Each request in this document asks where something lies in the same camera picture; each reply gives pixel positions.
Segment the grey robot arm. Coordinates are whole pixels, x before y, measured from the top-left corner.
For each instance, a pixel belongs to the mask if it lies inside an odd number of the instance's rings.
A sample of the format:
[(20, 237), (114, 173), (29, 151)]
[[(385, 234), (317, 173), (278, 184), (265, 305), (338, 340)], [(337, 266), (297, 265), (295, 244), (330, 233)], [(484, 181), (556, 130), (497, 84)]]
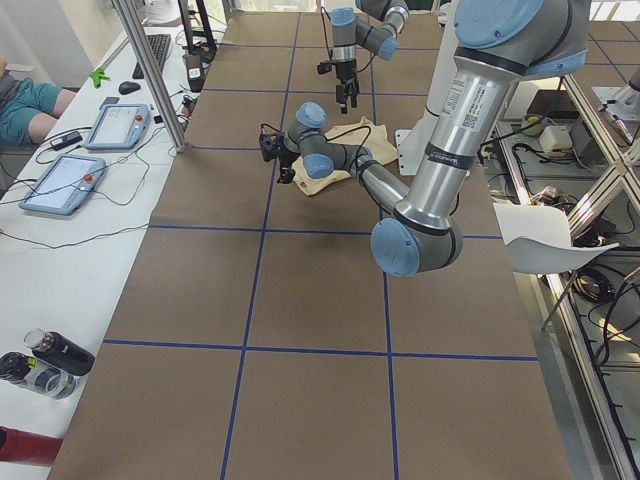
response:
[(293, 164), (321, 179), (354, 176), (387, 217), (371, 233), (378, 266), (396, 277), (444, 268), (463, 238), (450, 212), (510, 89), (522, 80), (579, 70), (586, 58), (590, 5), (586, 1), (462, 1), (449, 15), (456, 35), (456, 73), (416, 176), (404, 184), (363, 145), (332, 143), (324, 109), (303, 104), (288, 129), (262, 134), (265, 160), (280, 164), (280, 181)]
[(352, 7), (338, 8), (330, 14), (333, 45), (326, 64), (336, 73), (336, 103), (342, 114), (357, 107), (360, 92), (357, 48), (361, 47), (373, 57), (389, 60), (398, 48), (398, 36), (409, 19), (405, 1), (357, 1), (356, 7), (380, 24), (367, 23)]

